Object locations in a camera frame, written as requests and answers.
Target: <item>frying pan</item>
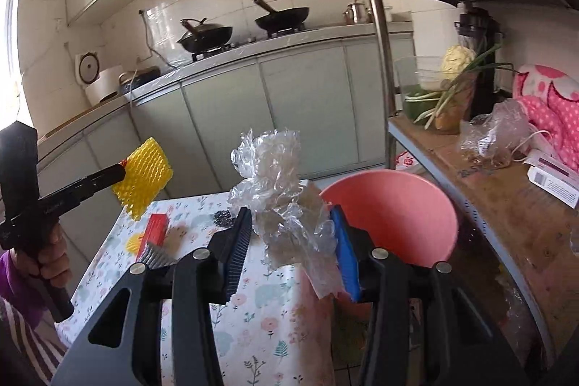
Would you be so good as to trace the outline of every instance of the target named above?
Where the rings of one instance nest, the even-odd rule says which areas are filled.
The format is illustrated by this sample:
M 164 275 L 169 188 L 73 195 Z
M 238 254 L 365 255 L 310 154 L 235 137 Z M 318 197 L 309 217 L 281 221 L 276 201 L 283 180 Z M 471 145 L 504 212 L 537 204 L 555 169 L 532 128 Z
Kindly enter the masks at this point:
M 305 19 L 308 18 L 310 13 L 309 7 L 296 7 L 293 9 L 285 9 L 283 11 L 276 11 L 264 0 L 252 1 L 262 9 L 265 9 L 267 12 L 269 12 L 268 15 L 255 20 L 257 26 L 263 30 L 266 30 L 268 34 L 296 28 L 302 24 Z
M 205 24 L 206 20 L 206 17 L 201 21 L 181 19 L 181 25 L 188 31 L 177 43 L 180 43 L 184 49 L 194 55 L 225 45 L 231 38 L 233 27 L 224 27 L 219 24 Z M 189 21 L 195 21 L 199 25 L 194 27 Z

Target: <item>stainless steel pot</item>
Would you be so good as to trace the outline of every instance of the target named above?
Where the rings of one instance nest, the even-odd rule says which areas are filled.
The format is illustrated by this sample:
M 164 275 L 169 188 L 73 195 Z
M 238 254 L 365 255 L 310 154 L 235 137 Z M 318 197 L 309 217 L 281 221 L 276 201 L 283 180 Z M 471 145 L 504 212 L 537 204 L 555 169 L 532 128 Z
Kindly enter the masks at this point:
M 368 10 L 364 3 L 354 0 L 353 3 L 348 4 L 348 8 L 344 12 L 344 20 L 347 25 L 368 23 Z

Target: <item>yellow foam net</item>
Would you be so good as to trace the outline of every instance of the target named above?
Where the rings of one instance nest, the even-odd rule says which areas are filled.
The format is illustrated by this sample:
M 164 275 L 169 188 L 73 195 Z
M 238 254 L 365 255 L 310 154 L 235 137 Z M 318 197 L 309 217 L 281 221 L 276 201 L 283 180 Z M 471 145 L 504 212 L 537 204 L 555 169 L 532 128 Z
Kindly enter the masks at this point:
M 112 191 L 131 218 L 138 221 L 173 177 L 173 170 L 157 141 L 150 137 L 128 157 L 124 171 L 123 181 L 114 184 Z
M 128 253 L 137 255 L 141 247 L 141 241 L 143 240 L 144 235 L 145 233 L 138 233 L 133 234 L 130 238 L 128 238 L 127 243 L 124 245 L 124 248 L 127 249 Z

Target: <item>pink towel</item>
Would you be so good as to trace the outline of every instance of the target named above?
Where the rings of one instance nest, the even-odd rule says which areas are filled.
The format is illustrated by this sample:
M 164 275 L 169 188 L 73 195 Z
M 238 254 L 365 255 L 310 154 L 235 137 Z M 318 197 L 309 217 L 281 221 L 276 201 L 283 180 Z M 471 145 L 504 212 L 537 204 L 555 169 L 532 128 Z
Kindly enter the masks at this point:
M 526 65 L 515 78 L 513 96 L 533 125 L 551 133 L 546 139 L 561 161 L 579 170 L 579 84 L 557 69 Z

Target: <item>white box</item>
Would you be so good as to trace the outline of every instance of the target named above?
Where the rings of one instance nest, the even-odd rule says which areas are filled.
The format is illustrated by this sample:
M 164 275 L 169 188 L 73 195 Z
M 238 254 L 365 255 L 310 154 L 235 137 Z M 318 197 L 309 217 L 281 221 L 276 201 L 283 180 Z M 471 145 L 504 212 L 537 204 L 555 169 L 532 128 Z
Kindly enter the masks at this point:
M 529 180 L 551 195 L 556 196 L 571 208 L 579 201 L 579 174 L 549 155 L 533 149 L 526 164 L 531 164 L 527 175 Z

